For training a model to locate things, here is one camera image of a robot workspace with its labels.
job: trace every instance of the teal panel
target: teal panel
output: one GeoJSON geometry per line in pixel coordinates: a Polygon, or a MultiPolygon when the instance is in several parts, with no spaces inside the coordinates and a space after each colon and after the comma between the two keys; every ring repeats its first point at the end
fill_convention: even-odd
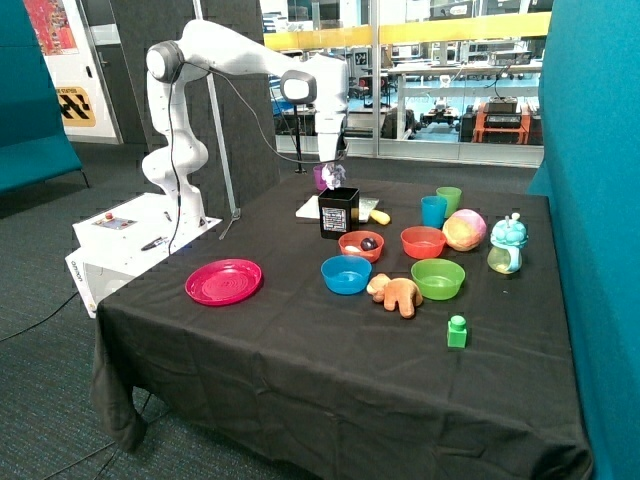
{"type": "Polygon", "coordinates": [[[63,129],[60,107],[47,65],[38,47],[0,49],[0,145],[47,137],[63,129]]]}
{"type": "Polygon", "coordinates": [[[547,194],[596,477],[640,471],[640,10],[557,1],[541,84],[547,194]]]}
{"type": "Polygon", "coordinates": [[[0,0],[0,192],[82,168],[22,0],[0,0]]]}

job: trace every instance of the red plate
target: red plate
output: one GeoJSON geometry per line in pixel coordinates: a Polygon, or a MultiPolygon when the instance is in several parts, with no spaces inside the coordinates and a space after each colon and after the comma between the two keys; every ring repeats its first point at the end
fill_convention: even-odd
{"type": "Polygon", "coordinates": [[[185,283],[191,298],[203,305],[238,303],[251,296],[262,280],[262,270],[249,260],[230,258],[199,268],[185,283]]]}

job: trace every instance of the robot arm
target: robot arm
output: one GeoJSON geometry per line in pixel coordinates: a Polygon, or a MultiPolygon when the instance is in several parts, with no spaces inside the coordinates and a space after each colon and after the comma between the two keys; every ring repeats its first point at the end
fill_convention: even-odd
{"type": "MultiPolygon", "coordinates": [[[[348,72],[344,61],[316,55],[306,62],[298,62],[221,25],[192,20],[179,41],[151,47],[147,66],[151,77],[165,84],[175,81],[176,76],[185,83],[196,80],[210,69],[230,75],[278,76],[281,93],[287,101],[313,103],[316,108],[320,161],[335,161],[344,149],[348,107],[348,72]]],[[[152,102],[160,102],[149,97],[153,115],[152,102]]]]}
{"type": "Polygon", "coordinates": [[[184,87],[211,70],[231,75],[276,75],[281,78],[285,99],[298,105],[313,103],[320,161],[328,162],[324,170],[333,171],[330,162],[346,148],[348,73],[344,61],[316,55],[301,63],[205,20],[190,21],[180,40],[151,47],[146,60],[153,127],[169,145],[145,157],[142,169],[165,192],[166,211],[176,212],[183,230],[205,225],[202,195],[187,175],[208,158],[206,147],[191,130],[184,87]]]}

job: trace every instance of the green cup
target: green cup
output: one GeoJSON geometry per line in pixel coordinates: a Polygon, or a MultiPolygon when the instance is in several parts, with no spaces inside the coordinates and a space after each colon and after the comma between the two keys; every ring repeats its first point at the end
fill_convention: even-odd
{"type": "Polygon", "coordinates": [[[444,218],[449,218],[460,205],[462,190],[456,187],[440,187],[436,190],[436,195],[447,200],[447,210],[444,212],[444,218]]]}

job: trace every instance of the gray wall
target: gray wall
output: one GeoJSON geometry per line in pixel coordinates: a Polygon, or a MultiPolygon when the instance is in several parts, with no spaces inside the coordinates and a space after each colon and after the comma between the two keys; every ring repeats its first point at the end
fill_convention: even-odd
{"type": "MultiPolygon", "coordinates": [[[[264,44],[259,0],[202,0],[202,5],[206,20],[264,44]]],[[[194,18],[193,3],[191,0],[111,0],[111,7],[147,145],[155,150],[167,142],[151,124],[145,95],[145,54],[155,43],[182,36],[185,24],[194,18]]],[[[226,81],[217,77],[214,80],[236,203],[242,207],[278,183],[277,157],[264,143],[255,119],[226,81]]],[[[265,135],[275,148],[266,75],[236,77],[232,81],[256,111],[265,135]]],[[[228,219],[229,206],[206,81],[192,82],[187,86],[186,94],[193,132],[209,150],[209,161],[193,174],[192,183],[202,191],[207,215],[228,219]]]]}
{"type": "MultiPolygon", "coordinates": [[[[82,0],[81,3],[90,27],[116,23],[109,0],[82,0]]],[[[96,51],[102,63],[96,67],[102,69],[122,140],[124,143],[146,143],[122,46],[100,45],[96,46],[96,51]]]]}

